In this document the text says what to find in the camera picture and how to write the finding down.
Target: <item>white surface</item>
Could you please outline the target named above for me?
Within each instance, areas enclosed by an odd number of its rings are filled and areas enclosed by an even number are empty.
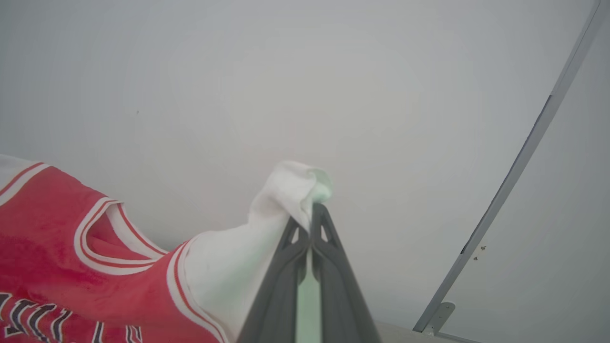
[[[483,343],[608,341],[610,20],[481,246],[441,331]]]
[[[446,339],[428,336],[413,330],[386,323],[375,323],[383,343],[454,343]]]
[[[165,248],[326,169],[373,316],[412,327],[540,112],[591,1],[7,2],[0,150]]]

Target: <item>white backdrop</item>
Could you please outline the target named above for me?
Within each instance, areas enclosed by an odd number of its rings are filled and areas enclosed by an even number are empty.
[[[8,2],[0,150],[165,248],[237,226],[272,166],[327,169],[376,320],[412,327],[501,184],[591,3]]]

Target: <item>fabric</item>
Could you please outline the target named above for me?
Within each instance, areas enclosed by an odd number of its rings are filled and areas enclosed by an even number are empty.
[[[247,225],[167,252],[120,201],[0,155],[0,342],[232,342],[288,217],[309,228],[330,194],[322,171],[283,162]]]

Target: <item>white cloth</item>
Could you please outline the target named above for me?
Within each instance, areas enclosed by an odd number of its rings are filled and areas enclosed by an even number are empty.
[[[197,304],[223,324],[229,340],[239,335],[288,219],[309,230],[312,204],[331,194],[324,171],[281,162],[252,202],[248,224],[193,239],[184,262],[188,288]]]

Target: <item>metal bracket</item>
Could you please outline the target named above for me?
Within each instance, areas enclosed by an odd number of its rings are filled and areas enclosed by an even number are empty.
[[[440,304],[440,302],[445,299],[447,292],[449,292],[453,283],[457,280],[458,275],[462,272],[462,269],[464,269],[464,266],[466,266],[466,263],[468,260],[470,260],[472,254],[481,243],[483,236],[485,236],[485,233],[491,226],[496,215],[502,208],[502,205],[511,193],[512,188],[519,180],[525,166],[528,164],[529,159],[534,154],[536,147],[538,147],[538,144],[542,140],[542,136],[550,125],[555,113],[559,109],[559,105],[561,105],[561,101],[564,99],[565,94],[570,88],[570,84],[572,84],[572,81],[578,72],[578,68],[580,68],[580,65],[583,63],[583,60],[591,47],[591,44],[593,43],[593,39],[595,38],[597,31],[604,22],[606,12],[608,12],[609,7],[610,0],[595,1],[595,5],[589,14],[580,36],[572,48],[570,57],[566,61],[557,83],[555,83],[555,87],[553,87],[551,94],[548,96],[547,102],[544,104],[540,115],[534,123],[534,127],[521,147],[521,150],[513,162],[511,169],[508,171],[506,178],[502,182],[500,189],[498,189],[498,192],[494,196],[491,204],[489,204],[487,211],[476,226],[474,232],[472,232],[472,235],[464,246],[464,249],[462,249],[462,252],[457,256],[456,261],[453,263],[453,266],[443,279],[438,290],[436,290],[436,293],[432,296],[430,303],[428,303],[428,307],[426,307],[422,313],[422,316],[413,327],[413,331],[423,332],[423,330],[429,325],[434,318],[433,312],[438,308],[437,304]]]
[[[436,336],[455,309],[456,305],[454,303],[441,303],[432,316],[432,319],[430,319],[428,325],[423,330],[423,334]]]

